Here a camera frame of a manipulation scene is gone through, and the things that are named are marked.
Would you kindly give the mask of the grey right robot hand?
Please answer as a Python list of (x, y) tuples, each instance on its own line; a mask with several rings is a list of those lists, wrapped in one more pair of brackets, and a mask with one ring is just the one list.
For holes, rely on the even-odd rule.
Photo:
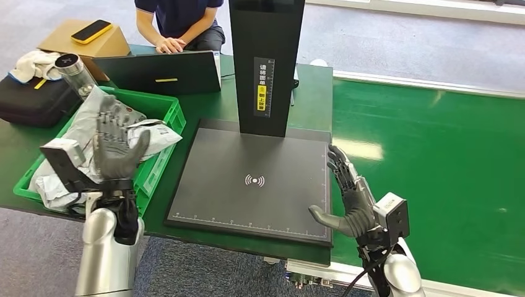
[(339, 147), (328, 146), (328, 168), (332, 170), (341, 192), (345, 214), (328, 214), (316, 205), (308, 207), (314, 220), (350, 238), (358, 238), (376, 226), (373, 196), (366, 179), (357, 173), (353, 163)]

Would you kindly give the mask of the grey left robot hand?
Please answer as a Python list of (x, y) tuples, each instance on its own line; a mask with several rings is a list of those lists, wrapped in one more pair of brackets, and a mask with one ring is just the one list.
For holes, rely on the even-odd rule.
[(97, 116), (93, 138), (93, 160), (103, 179), (132, 179), (149, 148), (151, 133), (140, 132), (135, 145), (129, 144), (128, 126), (136, 119), (115, 96), (105, 95)]

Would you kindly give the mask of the person's hand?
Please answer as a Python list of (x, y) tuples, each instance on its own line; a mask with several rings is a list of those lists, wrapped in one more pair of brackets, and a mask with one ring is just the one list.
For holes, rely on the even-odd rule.
[(177, 38), (160, 37), (154, 45), (158, 53), (172, 54), (182, 52), (186, 42)]

